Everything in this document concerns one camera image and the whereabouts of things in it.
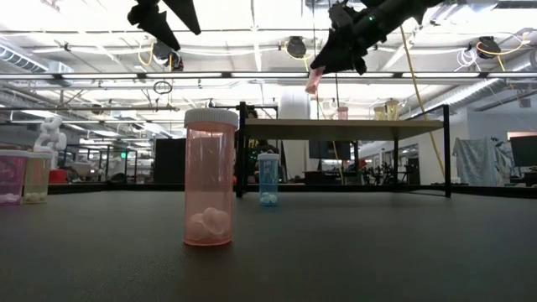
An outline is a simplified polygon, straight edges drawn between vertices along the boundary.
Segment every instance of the cloth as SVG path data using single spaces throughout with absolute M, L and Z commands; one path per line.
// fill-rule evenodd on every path
M 462 183 L 474 186 L 496 186 L 501 183 L 492 140 L 457 138 L 453 155 L 456 156 L 456 167 Z

